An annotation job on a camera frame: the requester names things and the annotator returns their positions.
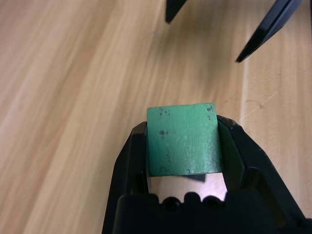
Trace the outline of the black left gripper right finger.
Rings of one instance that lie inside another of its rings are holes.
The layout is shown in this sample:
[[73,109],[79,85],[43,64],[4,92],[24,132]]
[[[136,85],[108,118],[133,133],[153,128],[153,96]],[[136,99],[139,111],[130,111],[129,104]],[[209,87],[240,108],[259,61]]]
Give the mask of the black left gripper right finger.
[[226,202],[243,233],[310,234],[306,218],[264,150],[234,120],[217,116]]

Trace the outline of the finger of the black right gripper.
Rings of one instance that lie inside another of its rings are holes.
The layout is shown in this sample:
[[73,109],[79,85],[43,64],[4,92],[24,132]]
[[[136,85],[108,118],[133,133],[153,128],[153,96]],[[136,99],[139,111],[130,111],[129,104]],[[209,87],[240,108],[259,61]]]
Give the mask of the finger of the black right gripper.
[[276,0],[237,57],[236,62],[242,62],[276,34],[289,20],[301,2],[302,0]]
[[165,21],[170,24],[186,0],[166,0]]

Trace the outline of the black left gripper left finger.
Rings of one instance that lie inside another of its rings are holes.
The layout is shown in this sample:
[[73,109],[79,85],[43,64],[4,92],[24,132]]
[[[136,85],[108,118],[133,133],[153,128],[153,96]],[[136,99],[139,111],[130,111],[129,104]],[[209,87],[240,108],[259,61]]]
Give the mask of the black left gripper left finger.
[[151,177],[147,153],[147,123],[134,127],[120,151],[114,165],[103,223],[103,233],[111,234],[121,196],[148,194]]

